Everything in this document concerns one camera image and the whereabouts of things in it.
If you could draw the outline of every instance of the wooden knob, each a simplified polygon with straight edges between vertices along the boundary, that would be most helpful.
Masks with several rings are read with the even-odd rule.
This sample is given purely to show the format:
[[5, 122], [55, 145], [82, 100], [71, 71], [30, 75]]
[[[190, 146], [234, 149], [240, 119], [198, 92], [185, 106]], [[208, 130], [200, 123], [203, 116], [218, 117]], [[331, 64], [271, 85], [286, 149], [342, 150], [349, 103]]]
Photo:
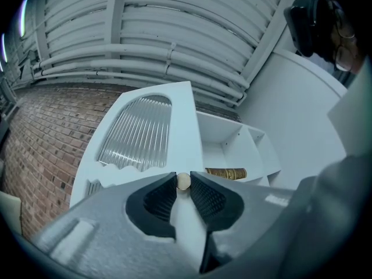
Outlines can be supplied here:
[[191, 186], [191, 178], [187, 173], [180, 173], [177, 175], [177, 188], [179, 190], [186, 190]]

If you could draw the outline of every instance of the person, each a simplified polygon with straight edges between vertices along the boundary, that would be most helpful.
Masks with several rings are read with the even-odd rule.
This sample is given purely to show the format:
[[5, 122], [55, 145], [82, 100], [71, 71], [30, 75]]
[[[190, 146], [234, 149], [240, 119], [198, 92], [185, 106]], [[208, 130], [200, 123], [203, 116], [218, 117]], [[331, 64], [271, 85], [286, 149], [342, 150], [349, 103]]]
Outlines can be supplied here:
[[366, 53], [347, 15], [335, 0], [295, 0], [284, 11], [297, 50], [318, 54], [342, 71], [358, 73]]

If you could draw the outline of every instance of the conduit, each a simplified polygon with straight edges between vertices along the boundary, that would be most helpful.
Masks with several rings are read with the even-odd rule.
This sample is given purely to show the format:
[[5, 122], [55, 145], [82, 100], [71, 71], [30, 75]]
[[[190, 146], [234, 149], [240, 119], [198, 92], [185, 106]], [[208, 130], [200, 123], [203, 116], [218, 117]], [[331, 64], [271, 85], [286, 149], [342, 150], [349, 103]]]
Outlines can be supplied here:
[[233, 88], [230, 88], [227, 85], [224, 85], [212, 78], [202, 76], [198, 73], [194, 73], [191, 71], [186, 71], [183, 69], [175, 68], [175, 67], [168, 67], [168, 65], [163, 65], [161, 63], [149, 63], [146, 61], [140, 60], [116, 60], [116, 59], [102, 59], [102, 60], [92, 60], [92, 61], [85, 61], [85, 62], [74, 62], [69, 63], [57, 67], [53, 67], [50, 69], [42, 70], [35, 74], [35, 78], [41, 78], [45, 75], [78, 69], [78, 68], [96, 68], [101, 69], [103, 67], [111, 67], [111, 68], [120, 68], [122, 70], [143, 73], [147, 71], [148, 73], [156, 73], [160, 75], [168, 75], [172, 77], [177, 77], [182, 80], [191, 81], [193, 83], [198, 83], [207, 87], [211, 87], [217, 89], [221, 92], [229, 94], [236, 98], [242, 98], [243, 93], [239, 92]]
[[[149, 82], [149, 83], [154, 83], [154, 84], [173, 83], [172, 81], [161, 80], [161, 79], [155, 78], [155, 77], [138, 76], [136, 74], [115, 73], [115, 72], [105, 72], [105, 71], [73, 71], [73, 72], [66, 72], [66, 73], [49, 74], [47, 76], [36, 77], [35, 79], [38, 80], [38, 79], [41, 79], [41, 78], [70, 77], [70, 76], [109, 76], [109, 77], [127, 78], [127, 79], [130, 79], [130, 80], [138, 80], [138, 81]], [[205, 95], [205, 96], [209, 96], [209, 97], [212, 97], [214, 99], [221, 100], [223, 102], [228, 102], [232, 105], [238, 105], [238, 102], [234, 102], [234, 101], [232, 101], [230, 99], [227, 99], [223, 96], [205, 91], [203, 89], [193, 87], [192, 90], [195, 93], [199, 93], [199, 94], [202, 94], [202, 95]]]
[[170, 63], [203, 72], [225, 82], [232, 81], [245, 89], [249, 88], [249, 84], [239, 74], [231, 73], [218, 67], [217, 65], [209, 63], [208, 61], [174, 51], [173, 49], [164, 49], [147, 45], [106, 44], [90, 46], [88, 48], [80, 48], [70, 52], [61, 53], [58, 56], [54, 56], [45, 61], [36, 63], [33, 66], [33, 69], [82, 56], [104, 54], [106, 52], [120, 53], [121, 55], [150, 58], [162, 61], [169, 60]]

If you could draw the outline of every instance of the brick wall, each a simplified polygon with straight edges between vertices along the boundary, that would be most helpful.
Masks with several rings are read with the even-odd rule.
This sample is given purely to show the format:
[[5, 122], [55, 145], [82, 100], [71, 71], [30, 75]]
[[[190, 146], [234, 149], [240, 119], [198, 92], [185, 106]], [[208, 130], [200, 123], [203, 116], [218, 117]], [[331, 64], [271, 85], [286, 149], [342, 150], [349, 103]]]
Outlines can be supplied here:
[[24, 103], [2, 147], [2, 190], [22, 201], [22, 232], [30, 238], [69, 208], [87, 144], [115, 100], [133, 88], [53, 85], [17, 92]]

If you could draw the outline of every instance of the cabinet door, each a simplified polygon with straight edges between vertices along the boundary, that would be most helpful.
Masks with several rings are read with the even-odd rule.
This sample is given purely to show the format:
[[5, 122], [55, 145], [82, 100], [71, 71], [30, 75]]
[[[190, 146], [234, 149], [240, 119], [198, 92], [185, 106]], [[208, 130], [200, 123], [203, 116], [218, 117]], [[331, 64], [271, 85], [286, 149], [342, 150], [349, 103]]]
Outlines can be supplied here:
[[84, 152], [70, 207], [102, 188], [191, 170], [203, 171], [203, 157], [190, 82], [126, 92]]

